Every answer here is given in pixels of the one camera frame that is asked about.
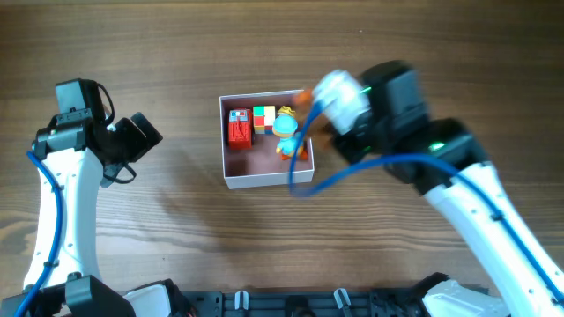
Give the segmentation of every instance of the wooden table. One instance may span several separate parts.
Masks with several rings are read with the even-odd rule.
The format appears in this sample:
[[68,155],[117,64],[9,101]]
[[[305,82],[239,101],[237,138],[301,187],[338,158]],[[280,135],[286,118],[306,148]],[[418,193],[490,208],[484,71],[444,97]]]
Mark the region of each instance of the wooden table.
[[[35,242],[40,187],[25,152],[57,112],[55,84],[75,77],[104,84],[118,118],[141,111],[165,137],[133,183],[99,193],[100,269],[116,290],[168,277],[184,290],[360,289],[435,271],[492,286],[451,226],[383,171],[307,201],[285,187],[226,188],[220,95],[312,86],[391,59],[419,69],[435,117],[473,130],[564,264],[562,5],[43,2],[0,9],[1,298],[21,291]],[[314,181],[345,166],[315,155]]]

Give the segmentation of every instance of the red toy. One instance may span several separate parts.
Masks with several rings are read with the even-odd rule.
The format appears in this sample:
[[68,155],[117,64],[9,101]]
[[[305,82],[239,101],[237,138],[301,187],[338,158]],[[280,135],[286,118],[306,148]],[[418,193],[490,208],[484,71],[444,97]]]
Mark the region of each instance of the red toy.
[[252,147],[250,117],[248,109],[229,111],[229,149],[244,150]]

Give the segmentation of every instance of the white box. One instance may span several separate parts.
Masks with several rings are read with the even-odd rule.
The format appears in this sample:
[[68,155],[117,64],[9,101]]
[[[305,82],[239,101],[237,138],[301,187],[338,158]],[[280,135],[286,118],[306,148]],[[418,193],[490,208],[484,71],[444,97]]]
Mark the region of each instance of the white box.
[[[288,183],[290,160],[281,160],[276,153],[279,137],[254,134],[253,147],[232,151],[227,144],[227,114],[236,108],[251,109],[254,106],[291,106],[292,96],[301,90],[286,92],[261,92],[219,97],[221,119],[221,156],[223,177],[229,189],[281,185]],[[308,140],[308,160],[296,162],[294,181],[309,182],[314,177],[314,152]]]

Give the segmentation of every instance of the blue toy figure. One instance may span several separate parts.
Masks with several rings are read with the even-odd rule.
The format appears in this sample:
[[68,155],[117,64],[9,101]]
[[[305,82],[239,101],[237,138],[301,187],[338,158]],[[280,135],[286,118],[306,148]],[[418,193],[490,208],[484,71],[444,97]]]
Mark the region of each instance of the blue toy figure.
[[[278,111],[278,118],[274,121],[272,133],[280,136],[280,143],[276,147],[276,153],[280,154],[282,160],[287,160],[294,155],[293,149],[296,142],[300,139],[300,134],[296,134],[298,122],[294,118],[295,111],[290,107],[282,107]],[[304,151],[303,144],[298,149],[299,159],[308,159],[308,153]]]

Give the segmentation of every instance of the rubik's cube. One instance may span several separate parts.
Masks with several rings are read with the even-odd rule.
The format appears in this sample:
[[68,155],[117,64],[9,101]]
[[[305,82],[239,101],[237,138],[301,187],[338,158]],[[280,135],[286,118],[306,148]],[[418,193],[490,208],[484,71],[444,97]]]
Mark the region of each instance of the rubik's cube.
[[273,134],[272,125],[276,119],[276,108],[274,106],[253,107],[253,126],[257,134]]

